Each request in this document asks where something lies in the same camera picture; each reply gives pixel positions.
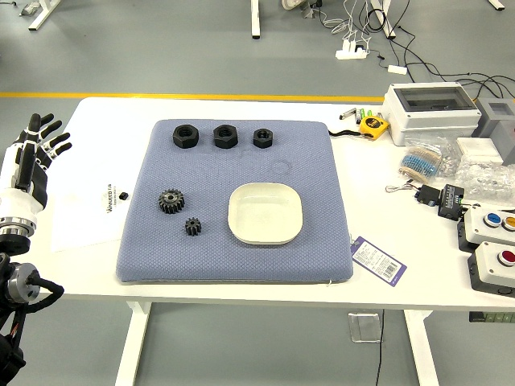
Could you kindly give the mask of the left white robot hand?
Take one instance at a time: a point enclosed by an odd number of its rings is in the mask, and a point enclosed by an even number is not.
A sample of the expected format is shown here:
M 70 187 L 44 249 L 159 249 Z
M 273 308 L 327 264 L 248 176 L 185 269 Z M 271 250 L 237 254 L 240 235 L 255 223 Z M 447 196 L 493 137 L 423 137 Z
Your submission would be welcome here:
M 34 113 L 28 126 L 6 149 L 1 168 L 1 216 L 31 219 L 47 205 L 47 170 L 72 147 L 70 134 L 53 138 L 62 126 L 49 113 Z

